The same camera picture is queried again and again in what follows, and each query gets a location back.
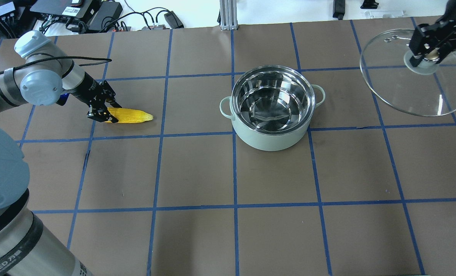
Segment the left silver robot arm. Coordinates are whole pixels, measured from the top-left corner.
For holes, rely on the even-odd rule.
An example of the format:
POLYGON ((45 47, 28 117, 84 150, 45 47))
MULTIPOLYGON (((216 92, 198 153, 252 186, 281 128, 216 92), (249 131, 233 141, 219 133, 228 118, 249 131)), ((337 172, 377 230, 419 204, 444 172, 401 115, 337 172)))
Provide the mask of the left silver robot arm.
POLYGON ((37 30, 18 38, 14 50, 23 64, 0 71, 0 276, 91 276, 28 207, 30 166, 22 148, 36 106, 65 105, 74 96, 88 118, 116 123, 115 92, 37 30))

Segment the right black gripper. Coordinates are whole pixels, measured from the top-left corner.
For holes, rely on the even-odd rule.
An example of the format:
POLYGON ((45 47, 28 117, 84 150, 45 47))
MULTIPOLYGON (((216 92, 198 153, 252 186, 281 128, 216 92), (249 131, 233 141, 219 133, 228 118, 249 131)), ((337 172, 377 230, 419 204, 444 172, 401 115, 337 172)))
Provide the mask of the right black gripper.
POLYGON ((444 14, 431 25, 417 25, 409 43, 412 67, 418 67, 424 57, 437 49, 438 61, 456 51, 456 0, 449 0, 444 14))

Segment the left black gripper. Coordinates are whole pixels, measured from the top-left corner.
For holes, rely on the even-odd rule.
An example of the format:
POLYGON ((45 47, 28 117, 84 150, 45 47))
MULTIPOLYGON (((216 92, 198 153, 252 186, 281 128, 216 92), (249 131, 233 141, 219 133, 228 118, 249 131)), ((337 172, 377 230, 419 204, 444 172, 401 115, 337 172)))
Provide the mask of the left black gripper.
POLYGON ((122 106, 116 102, 115 96, 116 93, 114 89, 112 89, 107 81, 97 82, 88 73, 84 74, 83 80, 76 86, 76 98, 92 107, 88 111, 87 117, 94 121, 109 123, 119 122, 119 119, 114 117, 107 108, 103 108, 105 107, 106 102, 111 105, 112 108, 122 108, 122 106))

